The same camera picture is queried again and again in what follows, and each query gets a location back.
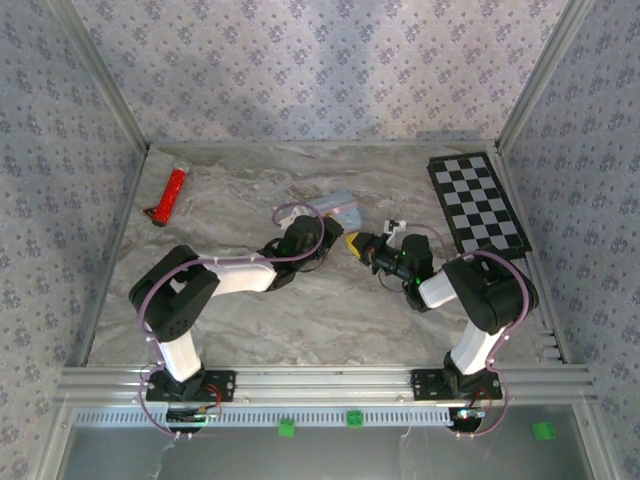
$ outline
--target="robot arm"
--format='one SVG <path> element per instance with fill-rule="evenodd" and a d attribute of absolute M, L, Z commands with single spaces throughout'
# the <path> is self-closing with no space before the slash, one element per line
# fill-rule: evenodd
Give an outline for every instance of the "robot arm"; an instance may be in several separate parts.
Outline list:
<path fill-rule="evenodd" d="M 404 281 L 403 291 L 412 309 L 426 312 L 458 298 L 469 323 L 460 342 L 444 359 L 444 378 L 451 393 L 472 388 L 486 373 L 487 356 L 502 332 L 512 324 L 523 307 L 522 289 L 503 265 L 480 255 L 460 256 L 433 270 L 433 255 L 424 235 L 408 235 L 402 247 L 389 245 L 397 222 L 385 223 L 385 233 L 354 233 L 347 237 L 352 253 L 374 274 L 383 271 Z M 499 256 L 492 245 L 483 250 Z M 529 311 L 538 305 L 538 294 L 521 274 L 529 295 Z"/>
<path fill-rule="evenodd" d="M 324 218 L 322 243 L 313 255 L 298 261 L 270 262 L 309 251 L 318 242 L 321 227 L 317 218 L 301 215 L 289 225 L 283 238 L 271 240 L 252 260 L 247 257 L 220 259 L 213 264 L 192 265 L 175 274 L 152 297 L 145 311 L 145 323 L 158 342 L 167 371 L 187 399 L 200 388 L 203 370 L 196 353 L 191 327 L 207 302 L 219 295 L 252 291 L 267 292 L 289 284 L 309 261 L 326 256 L 343 229 L 332 218 Z M 129 300 L 140 311 L 151 288 L 167 273 L 198 255 L 188 246 L 171 250 L 129 292 Z"/>

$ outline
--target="yellow object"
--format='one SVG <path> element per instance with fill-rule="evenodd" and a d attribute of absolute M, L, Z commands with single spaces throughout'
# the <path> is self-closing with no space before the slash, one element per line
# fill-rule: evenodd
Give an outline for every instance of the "yellow object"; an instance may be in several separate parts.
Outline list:
<path fill-rule="evenodd" d="M 349 247 L 349 250 L 351 250 L 351 253 L 353 253 L 356 257 L 358 257 L 358 260 L 360 260 L 360 252 L 356 247 L 353 246 L 353 241 L 356 239 L 357 236 L 358 236 L 358 232 L 353 232 L 347 235 L 347 247 Z"/>

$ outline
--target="black bracket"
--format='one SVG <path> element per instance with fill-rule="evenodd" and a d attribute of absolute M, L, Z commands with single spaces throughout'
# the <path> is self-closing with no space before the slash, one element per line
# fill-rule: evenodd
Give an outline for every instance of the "black bracket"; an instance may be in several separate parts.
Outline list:
<path fill-rule="evenodd" d="M 184 396 L 184 386 L 176 384 L 169 372 L 158 371 L 151 375 L 147 386 L 147 402 L 202 402 L 216 403 L 216 389 L 220 392 L 220 402 L 233 402 L 236 390 L 237 374 L 233 370 L 205 370 L 200 385 L 212 385 L 215 388 L 198 388 L 187 398 Z"/>
<path fill-rule="evenodd" d="M 413 399 L 416 402 L 428 400 L 472 401 L 476 397 L 478 400 L 483 400 L 487 394 L 491 400 L 502 399 L 500 379 L 493 372 L 486 372 L 472 385 L 454 394 L 449 383 L 445 381 L 444 369 L 417 369 L 411 371 L 411 386 Z"/>

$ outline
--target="wall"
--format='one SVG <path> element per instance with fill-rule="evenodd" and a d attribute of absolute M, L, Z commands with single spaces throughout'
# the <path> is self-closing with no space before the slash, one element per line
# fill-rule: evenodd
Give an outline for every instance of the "wall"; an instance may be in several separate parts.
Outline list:
<path fill-rule="evenodd" d="M 76 0 L 145 137 L 496 138 L 567 0 Z"/>
<path fill-rule="evenodd" d="M 597 0 L 509 162 L 572 359 L 640 478 L 640 6 Z"/>
<path fill-rule="evenodd" d="M 42 0 L 0 8 L 0 478 L 23 478 L 140 157 Z"/>

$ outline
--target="floral wallpaper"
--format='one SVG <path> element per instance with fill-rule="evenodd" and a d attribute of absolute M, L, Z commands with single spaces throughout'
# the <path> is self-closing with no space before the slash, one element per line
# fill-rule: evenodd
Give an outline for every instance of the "floral wallpaper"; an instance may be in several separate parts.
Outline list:
<path fill-rule="evenodd" d="M 0 478 L 24 478 L 140 159 L 44 0 L 0 6 Z"/>
<path fill-rule="evenodd" d="M 640 4 L 596 0 L 508 160 L 572 360 L 640 478 Z"/>
<path fill-rule="evenodd" d="M 567 0 L 75 0 L 151 143 L 496 138 Z"/>

